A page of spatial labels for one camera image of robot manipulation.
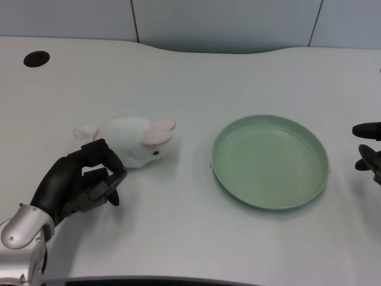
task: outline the white table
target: white table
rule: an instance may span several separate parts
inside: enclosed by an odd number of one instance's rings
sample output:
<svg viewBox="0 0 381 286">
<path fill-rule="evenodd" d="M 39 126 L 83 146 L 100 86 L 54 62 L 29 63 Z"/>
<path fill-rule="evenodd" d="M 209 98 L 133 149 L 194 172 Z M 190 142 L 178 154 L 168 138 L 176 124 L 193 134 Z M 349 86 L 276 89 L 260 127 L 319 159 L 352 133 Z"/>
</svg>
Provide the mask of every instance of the white table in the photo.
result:
<svg viewBox="0 0 381 286">
<path fill-rule="evenodd" d="M 173 152 L 134 170 L 106 204 L 64 221 L 45 279 L 186 276 L 258 285 L 378 285 L 381 187 L 354 170 L 353 125 L 381 121 L 381 51 L 292 48 L 255 55 L 185 54 L 119 41 L 0 38 L 0 220 L 29 203 L 71 131 L 130 114 L 177 120 Z M 50 61 L 23 65 L 30 52 Z M 276 114 L 323 142 L 323 195 L 290 212 L 248 207 L 210 169 L 231 121 Z"/>
</svg>

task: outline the green plastic dish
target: green plastic dish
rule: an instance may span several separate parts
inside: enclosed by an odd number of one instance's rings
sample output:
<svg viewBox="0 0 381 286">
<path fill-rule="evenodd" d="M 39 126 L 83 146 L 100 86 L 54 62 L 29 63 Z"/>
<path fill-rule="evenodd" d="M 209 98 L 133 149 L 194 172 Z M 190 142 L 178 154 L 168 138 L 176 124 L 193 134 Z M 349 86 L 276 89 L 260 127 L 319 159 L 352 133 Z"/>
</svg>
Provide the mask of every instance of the green plastic dish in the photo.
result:
<svg viewBox="0 0 381 286">
<path fill-rule="evenodd" d="M 290 209 L 315 198 L 330 173 L 323 144 L 289 119 L 259 115 L 226 126 L 212 150 L 220 183 L 255 207 Z"/>
</svg>

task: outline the stuffed bunny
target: stuffed bunny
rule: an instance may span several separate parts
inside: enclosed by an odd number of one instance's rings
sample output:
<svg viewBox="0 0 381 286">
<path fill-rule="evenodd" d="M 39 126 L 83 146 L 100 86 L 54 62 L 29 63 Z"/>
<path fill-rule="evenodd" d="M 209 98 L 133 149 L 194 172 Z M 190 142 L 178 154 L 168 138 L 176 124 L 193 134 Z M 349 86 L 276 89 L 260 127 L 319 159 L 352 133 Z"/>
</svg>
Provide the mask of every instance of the stuffed bunny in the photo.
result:
<svg viewBox="0 0 381 286">
<path fill-rule="evenodd" d="M 99 128 L 82 126 L 74 130 L 78 139 L 104 138 L 125 167 L 140 168 L 161 158 L 176 127 L 172 119 L 149 120 L 144 117 L 119 117 Z"/>
</svg>

